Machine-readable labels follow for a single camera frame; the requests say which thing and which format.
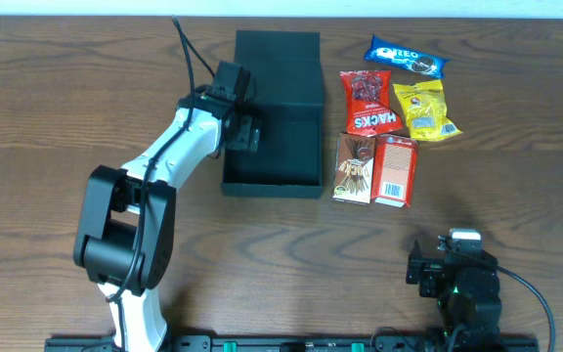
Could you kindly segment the black gift box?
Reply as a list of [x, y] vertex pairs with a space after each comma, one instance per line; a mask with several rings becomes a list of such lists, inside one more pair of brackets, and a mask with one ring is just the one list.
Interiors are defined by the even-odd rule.
[[234, 61], [251, 73], [245, 101], [260, 135], [255, 153], [225, 152], [223, 194], [319, 198], [325, 105], [320, 35], [239, 30]]

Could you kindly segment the red Hacks candy bag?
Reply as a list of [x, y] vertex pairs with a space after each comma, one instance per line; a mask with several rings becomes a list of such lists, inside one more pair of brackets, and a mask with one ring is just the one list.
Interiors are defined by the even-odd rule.
[[390, 108], [390, 70], [340, 71], [345, 91], [349, 134], [374, 137], [403, 128], [400, 116]]

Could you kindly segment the yellow candy bag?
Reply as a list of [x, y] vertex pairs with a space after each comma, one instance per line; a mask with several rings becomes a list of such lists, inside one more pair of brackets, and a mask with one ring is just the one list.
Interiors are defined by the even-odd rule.
[[448, 118], [448, 107], [441, 80], [412, 85], [394, 84], [395, 95], [404, 111], [412, 139], [440, 142], [462, 131]]

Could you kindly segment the blue Oreo cookie pack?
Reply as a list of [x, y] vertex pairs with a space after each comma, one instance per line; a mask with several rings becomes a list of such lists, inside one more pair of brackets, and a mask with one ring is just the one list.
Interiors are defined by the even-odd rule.
[[443, 69], [449, 61], [384, 41], [375, 35], [371, 39], [369, 49], [364, 54], [364, 59], [437, 79], [444, 77]]

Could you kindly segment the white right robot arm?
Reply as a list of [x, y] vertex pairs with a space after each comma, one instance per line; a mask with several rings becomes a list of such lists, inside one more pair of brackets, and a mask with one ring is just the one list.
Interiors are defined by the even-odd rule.
[[419, 295], [437, 300], [443, 326], [432, 329], [427, 351], [496, 352], [506, 347], [498, 321], [502, 303], [498, 261], [479, 240], [440, 238], [443, 258], [427, 257], [415, 243], [409, 254], [406, 282]]

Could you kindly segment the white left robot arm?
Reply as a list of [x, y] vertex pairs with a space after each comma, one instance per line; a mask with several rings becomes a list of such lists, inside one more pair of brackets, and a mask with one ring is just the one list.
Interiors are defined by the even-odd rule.
[[219, 149], [257, 150], [260, 128], [244, 110], [250, 80], [242, 66], [220, 63], [211, 84], [179, 100], [171, 124], [142, 154], [89, 176], [72, 257], [109, 305], [115, 333], [105, 348], [165, 346], [157, 286], [172, 255], [177, 194]]

